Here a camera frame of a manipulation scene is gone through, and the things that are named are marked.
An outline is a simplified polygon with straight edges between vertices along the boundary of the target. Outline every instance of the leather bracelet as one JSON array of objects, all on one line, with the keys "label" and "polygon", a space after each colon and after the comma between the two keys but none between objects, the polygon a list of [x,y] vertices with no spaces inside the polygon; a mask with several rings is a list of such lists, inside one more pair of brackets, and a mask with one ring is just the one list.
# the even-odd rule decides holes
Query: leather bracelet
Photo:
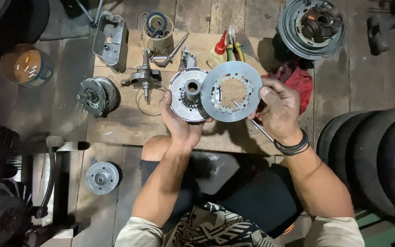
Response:
[{"label": "leather bracelet", "polygon": [[307,135],[307,132],[301,129],[301,132],[303,133],[303,138],[301,139],[300,143],[294,146],[285,146],[281,143],[279,143],[277,140],[274,140],[274,146],[276,149],[278,149],[283,155],[286,156],[293,156],[296,154],[300,154],[304,152],[305,150],[308,149],[310,146],[309,143],[309,137]]}]

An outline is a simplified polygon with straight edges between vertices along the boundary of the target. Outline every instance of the red bottle cap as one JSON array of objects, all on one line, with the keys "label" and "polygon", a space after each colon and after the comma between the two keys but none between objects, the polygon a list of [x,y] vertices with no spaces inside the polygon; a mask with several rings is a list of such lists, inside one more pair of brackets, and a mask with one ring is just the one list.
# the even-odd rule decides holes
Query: red bottle cap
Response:
[{"label": "red bottle cap", "polygon": [[225,52],[225,36],[227,35],[227,31],[225,30],[223,32],[222,38],[220,38],[220,41],[217,42],[216,47],[214,47],[214,52],[217,55],[222,55]]}]

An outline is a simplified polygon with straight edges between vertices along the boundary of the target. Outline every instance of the sleeve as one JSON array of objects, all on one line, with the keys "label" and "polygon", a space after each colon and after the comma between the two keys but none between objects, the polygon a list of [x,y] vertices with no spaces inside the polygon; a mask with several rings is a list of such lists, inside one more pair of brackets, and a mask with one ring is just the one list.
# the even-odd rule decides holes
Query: sleeve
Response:
[{"label": "sleeve", "polygon": [[150,221],[131,217],[118,234],[115,247],[162,247],[163,233]]},{"label": "sleeve", "polygon": [[304,239],[305,247],[364,247],[358,224],[351,217],[316,217]]}]

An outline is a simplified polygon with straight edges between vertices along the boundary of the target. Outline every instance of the knee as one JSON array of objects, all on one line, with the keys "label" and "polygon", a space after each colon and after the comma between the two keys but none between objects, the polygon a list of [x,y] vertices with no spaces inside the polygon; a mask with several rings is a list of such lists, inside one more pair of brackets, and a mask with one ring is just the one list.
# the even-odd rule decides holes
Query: knee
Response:
[{"label": "knee", "polygon": [[167,135],[156,135],[151,137],[143,145],[141,159],[146,161],[160,161],[170,144],[171,137]]}]

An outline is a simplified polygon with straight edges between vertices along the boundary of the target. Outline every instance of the patterned fabric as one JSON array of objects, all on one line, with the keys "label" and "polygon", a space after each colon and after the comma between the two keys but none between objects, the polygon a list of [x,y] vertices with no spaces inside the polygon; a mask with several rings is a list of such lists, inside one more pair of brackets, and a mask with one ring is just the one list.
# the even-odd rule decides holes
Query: patterned fabric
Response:
[{"label": "patterned fabric", "polygon": [[205,203],[185,214],[164,239],[165,247],[277,247],[260,228],[224,207]]}]

